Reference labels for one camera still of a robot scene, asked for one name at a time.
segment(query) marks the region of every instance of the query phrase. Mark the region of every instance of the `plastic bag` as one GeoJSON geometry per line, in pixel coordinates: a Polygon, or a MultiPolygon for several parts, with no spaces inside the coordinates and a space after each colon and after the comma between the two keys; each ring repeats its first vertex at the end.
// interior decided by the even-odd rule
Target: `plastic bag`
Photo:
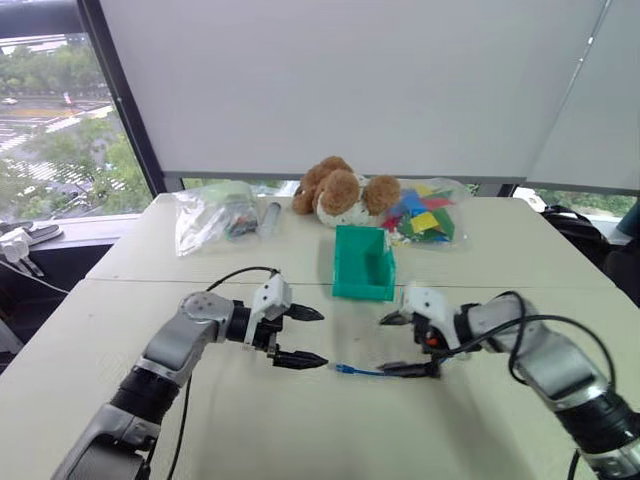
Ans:
{"type": "Polygon", "coordinates": [[[393,245],[456,246],[466,239],[460,202],[471,198],[467,187],[447,178],[411,181],[400,201],[385,212],[382,227],[393,245]]]}
{"type": "Polygon", "coordinates": [[[179,257],[223,237],[234,240],[258,228],[256,199],[244,182],[222,182],[176,192],[173,196],[179,257]]]}

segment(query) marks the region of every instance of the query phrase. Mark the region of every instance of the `black cable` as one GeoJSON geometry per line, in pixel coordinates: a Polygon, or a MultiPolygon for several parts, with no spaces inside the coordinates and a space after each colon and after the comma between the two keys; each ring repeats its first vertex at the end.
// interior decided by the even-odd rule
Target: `black cable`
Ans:
{"type": "Polygon", "coordinates": [[[488,332],[483,333],[482,335],[474,338],[473,340],[468,341],[463,345],[460,345],[457,348],[444,350],[444,349],[435,349],[435,348],[430,348],[428,346],[425,346],[423,347],[424,353],[430,353],[432,355],[440,355],[442,357],[452,357],[459,353],[465,353],[465,352],[471,351],[471,348],[475,347],[476,345],[479,345],[482,342],[487,341],[489,338],[494,337],[495,335],[502,332],[503,330],[507,330],[508,328],[514,327],[516,325],[526,324],[530,322],[539,322],[542,320],[552,320],[555,322],[568,323],[569,325],[573,325],[574,327],[579,328],[580,330],[585,332],[587,335],[589,335],[593,339],[593,341],[598,344],[598,346],[600,347],[600,350],[602,350],[602,354],[604,355],[605,360],[607,362],[607,366],[609,368],[609,383],[611,385],[611,389],[612,390],[616,389],[616,370],[613,364],[613,358],[609,353],[609,349],[602,342],[602,340],[600,340],[600,337],[598,337],[598,335],[596,335],[591,329],[584,326],[580,322],[577,322],[571,318],[563,317],[560,315],[528,315],[525,317],[516,318],[514,320],[509,320],[508,322],[503,323],[502,325],[499,325],[495,328],[492,328],[488,332]]]}
{"type": "Polygon", "coordinates": [[[580,452],[576,450],[571,457],[571,464],[569,465],[569,473],[567,474],[567,480],[573,480],[576,476],[576,468],[578,468],[578,461],[580,460],[580,452]]]}
{"type": "Polygon", "coordinates": [[[151,447],[149,447],[149,453],[147,454],[147,460],[144,462],[147,467],[151,465],[151,460],[153,460],[153,454],[156,453],[156,446],[158,445],[157,440],[151,441],[151,447]]]}
{"type": "Polygon", "coordinates": [[[271,268],[271,267],[246,267],[246,268],[241,268],[240,270],[236,270],[235,272],[231,272],[229,275],[225,275],[224,277],[222,277],[220,280],[216,280],[214,283],[212,283],[211,285],[209,285],[207,287],[207,292],[210,292],[211,290],[213,290],[214,288],[216,288],[218,285],[226,282],[227,280],[229,280],[231,277],[235,277],[236,275],[239,275],[241,273],[244,272],[251,272],[253,270],[262,270],[265,272],[270,272],[271,276],[280,273],[280,270],[276,269],[276,268],[271,268]]]}
{"type": "Polygon", "coordinates": [[[182,447],[182,437],[184,437],[184,427],[187,423],[187,410],[189,409],[190,393],[191,393],[191,375],[189,375],[189,380],[187,380],[187,389],[184,392],[184,405],[182,407],[182,420],[180,420],[180,432],[178,433],[178,443],[176,444],[176,449],[173,452],[173,461],[171,462],[171,468],[169,469],[169,473],[167,474],[167,480],[171,480],[173,478],[173,472],[176,469],[176,465],[178,465],[178,457],[180,457],[180,448],[182,447]]]}
{"type": "MultiPolygon", "coordinates": [[[[211,290],[216,288],[218,285],[220,285],[220,284],[226,282],[227,280],[229,280],[231,277],[235,277],[236,275],[239,275],[240,273],[250,272],[252,270],[266,271],[266,272],[271,273],[271,276],[276,275],[277,273],[280,273],[280,271],[278,269],[270,268],[270,267],[246,267],[246,268],[241,268],[240,270],[236,270],[235,272],[231,272],[229,275],[225,275],[221,279],[216,280],[214,283],[209,285],[209,287],[207,288],[207,292],[210,292],[211,290]]],[[[169,473],[167,475],[167,480],[171,480],[173,478],[173,472],[175,471],[176,466],[178,465],[178,458],[180,457],[180,449],[182,448],[182,437],[184,436],[184,427],[185,427],[185,425],[187,423],[187,410],[189,408],[189,394],[190,393],[191,393],[191,376],[189,376],[189,380],[187,380],[187,388],[186,388],[186,391],[184,392],[184,406],[182,407],[182,419],[180,420],[180,432],[178,433],[178,443],[176,443],[176,449],[173,452],[173,461],[171,462],[171,468],[169,469],[169,473]]]]}
{"type": "MultiPolygon", "coordinates": [[[[516,293],[516,292],[505,292],[502,295],[516,295],[516,297],[519,299],[521,303],[521,309],[522,311],[524,311],[524,301],[522,300],[522,297],[516,293]]],[[[573,325],[574,327],[579,328],[580,330],[582,330],[583,332],[585,332],[587,335],[589,335],[593,341],[595,341],[598,346],[600,347],[600,350],[602,350],[602,354],[604,355],[604,358],[607,362],[607,367],[609,368],[609,384],[612,390],[615,391],[616,389],[616,383],[617,383],[617,378],[616,378],[616,368],[615,365],[613,363],[613,358],[611,357],[611,353],[609,353],[609,349],[607,349],[607,346],[604,344],[604,342],[602,340],[600,340],[600,337],[598,337],[598,335],[595,334],[595,332],[593,332],[590,328],[584,326],[583,324],[581,324],[580,322],[577,322],[576,320],[573,320],[571,318],[567,318],[567,317],[562,317],[560,315],[529,315],[529,316],[523,316],[520,318],[516,318],[514,320],[511,320],[509,322],[506,322],[496,328],[493,328],[491,330],[489,330],[488,332],[480,335],[479,337],[475,338],[474,340],[471,340],[467,343],[465,343],[464,345],[461,345],[458,348],[454,348],[454,349],[449,349],[449,350],[438,350],[438,349],[432,349],[429,347],[425,348],[425,352],[424,353],[430,353],[430,354],[437,354],[437,355],[444,355],[444,356],[453,356],[453,355],[457,355],[458,353],[463,353],[463,352],[467,352],[469,351],[471,348],[473,348],[474,346],[478,345],[481,342],[484,342],[485,340],[488,340],[491,337],[494,337],[495,335],[497,335],[498,333],[502,332],[503,330],[506,330],[508,328],[511,328],[515,325],[519,325],[520,328],[518,330],[518,337],[516,338],[516,343],[513,347],[513,350],[511,351],[511,355],[509,356],[509,372],[511,373],[511,375],[514,377],[514,379],[516,381],[518,381],[519,383],[524,383],[526,385],[526,382],[524,381],[520,381],[520,379],[518,379],[516,377],[516,375],[514,374],[512,368],[515,365],[515,357],[516,354],[518,352],[518,350],[520,349],[520,346],[522,344],[522,337],[523,337],[523,333],[524,333],[524,326],[529,323],[529,322],[537,322],[537,321],[542,321],[542,320],[552,320],[552,321],[556,321],[556,322],[561,322],[561,323],[568,323],[569,325],[573,325]]],[[[567,474],[567,480],[573,480],[576,474],[576,469],[578,467],[578,462],[580,461],[580,452],[578,450],[576,450],[573,454],[573,457],[571,457],[571,463],[569,464],[569,472],[567,474]]]]}
{"type": "MultiPolygon", "coordinates": [[[[499,296],[503,297],[506,295],[511,295],[513,297],[516,297],[516,299],[518,300],[518,305],[520,306],[520,317],[524,317],[527,314],[527,311],[526,311],[526,308],[524,305],[524,299],[522,298],[522,296],[518,292],[514,292],[513,290],[501,293],[499,296]]],[[[513,377],[513,379],[522,385],[528,386],[527,382],[524,381],[522,378],[520,378],[518,375],[516,375],[516,372],[515,372],[516,360],[518,357],[518,353],[520,352],[520,347],[522,346],[522,340],[524,338],[525,328],[526,328],[525,324],[521,323],[520,327],[518,328],[518,336],[516,337],[516,343],[513,345],[513,348],[511,349],[511,354],[509,355],[509,362],[507,365],[509,367],[509,374],[513,377]]]]}

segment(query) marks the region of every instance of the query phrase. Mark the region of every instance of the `yellow foam piece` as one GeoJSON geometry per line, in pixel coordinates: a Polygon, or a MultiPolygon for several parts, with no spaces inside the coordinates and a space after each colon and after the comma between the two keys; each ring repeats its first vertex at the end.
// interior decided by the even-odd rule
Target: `yellow foam piece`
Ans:
{"type": "Polygon", "coordinates": [[[413,189],[421,197],[426,197],[428,195],[433,195],[433,190],[431,190],[429,187],[425,187],[424,185],[413,185],[413,189]]]}
{"type": "Polygon", "coordinates": [[[436,217],[434,217],[431,212],[422,213],[411,219],[411,227],[414,233],[424,232],[439,225],[438,220],[436,220],[436,217]]]}

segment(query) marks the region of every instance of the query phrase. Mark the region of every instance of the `small box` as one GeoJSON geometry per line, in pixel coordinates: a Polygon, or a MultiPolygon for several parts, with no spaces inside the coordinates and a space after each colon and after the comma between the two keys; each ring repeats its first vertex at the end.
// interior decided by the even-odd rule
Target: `small box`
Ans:
{"type": "Polygon", "coordinates": [[[384,229],[336,227],[333,296],[393,300],[395,273],[393,251],[384,229]]]}

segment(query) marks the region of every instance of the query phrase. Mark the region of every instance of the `blue cable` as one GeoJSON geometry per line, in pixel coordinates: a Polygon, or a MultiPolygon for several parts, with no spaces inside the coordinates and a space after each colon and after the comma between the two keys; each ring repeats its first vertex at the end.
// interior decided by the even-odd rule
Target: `blue cable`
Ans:
{"type": "Polygon", "coordinates": [[[344,363],[336,363],[335,367],[336,372],[345,373],[347,375],[370,375],[372,377],[385,377],[387,376],[384,372],[376,372],[373,370],[360,370],[359,368],[352,367],[351,365],[346,365],[344,363]]]}

